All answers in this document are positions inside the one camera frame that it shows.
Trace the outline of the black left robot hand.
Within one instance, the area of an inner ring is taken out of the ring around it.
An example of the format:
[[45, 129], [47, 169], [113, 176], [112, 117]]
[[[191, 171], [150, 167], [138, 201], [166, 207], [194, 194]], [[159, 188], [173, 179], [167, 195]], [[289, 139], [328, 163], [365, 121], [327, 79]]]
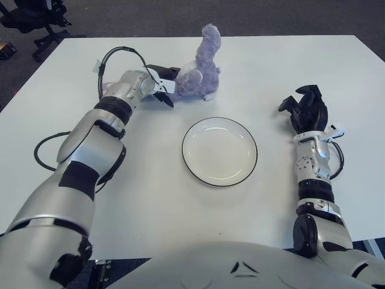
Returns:
[[173, 108], [174, 103], [170, 98], [176, 90], [176, 77], [180, 71], [178, 67], [163, 67], [153, 64], [145, 66], [147, 73], [153, 80], [154, 88], [151, 94], [160, 102]]

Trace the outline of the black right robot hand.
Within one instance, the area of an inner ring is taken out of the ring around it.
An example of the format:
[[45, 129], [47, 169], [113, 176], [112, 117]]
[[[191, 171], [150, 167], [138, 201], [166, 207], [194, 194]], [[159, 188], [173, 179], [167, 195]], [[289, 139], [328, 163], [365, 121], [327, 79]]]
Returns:
[[295, 91], [302, 95], [297, 102], [293, 96], [284, 99], [278, 111], [288, 111], [292, 126], [297, 134], [308, 131], [324, 131], [328, 122], [327, 106], [317, 85], [305, 85]]

